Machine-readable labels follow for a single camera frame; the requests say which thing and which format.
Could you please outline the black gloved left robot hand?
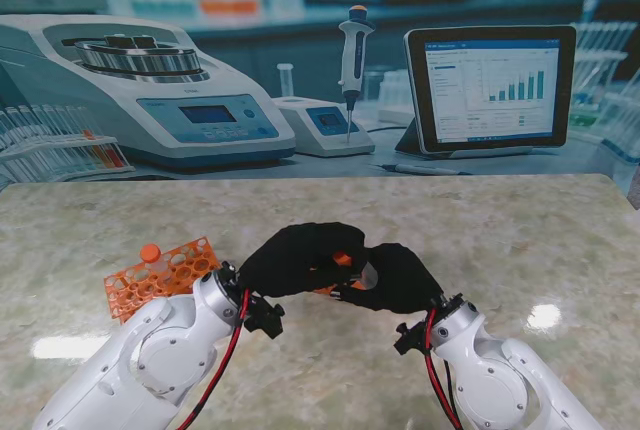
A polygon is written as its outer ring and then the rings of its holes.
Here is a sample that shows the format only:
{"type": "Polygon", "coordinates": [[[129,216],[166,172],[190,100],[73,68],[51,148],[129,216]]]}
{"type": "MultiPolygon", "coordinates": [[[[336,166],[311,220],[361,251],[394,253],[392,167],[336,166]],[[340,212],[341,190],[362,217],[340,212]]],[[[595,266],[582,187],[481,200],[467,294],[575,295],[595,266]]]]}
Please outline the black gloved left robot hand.
{"type": "Polygon", "coordinates": [[[279,298],[345,284],[367,262],[365,234],[339,223],[304,223],[276,232],[240,267],[238,282],[279,298]]]}

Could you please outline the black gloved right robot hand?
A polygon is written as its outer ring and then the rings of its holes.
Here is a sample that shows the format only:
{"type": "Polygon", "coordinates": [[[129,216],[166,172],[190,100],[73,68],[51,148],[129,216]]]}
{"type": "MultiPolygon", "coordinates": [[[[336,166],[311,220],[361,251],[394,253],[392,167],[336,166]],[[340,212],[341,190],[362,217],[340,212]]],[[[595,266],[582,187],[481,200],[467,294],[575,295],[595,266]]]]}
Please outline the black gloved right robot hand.
{"type": "Polygon", "coordinates": [[[367,290],[338,286],[332,296],[373,311],[396,314],[430,311],[443,301],[444,291],[419,257],[399,243],[367,249],[367,262],[377,272],[377,284],[367,290]]]}

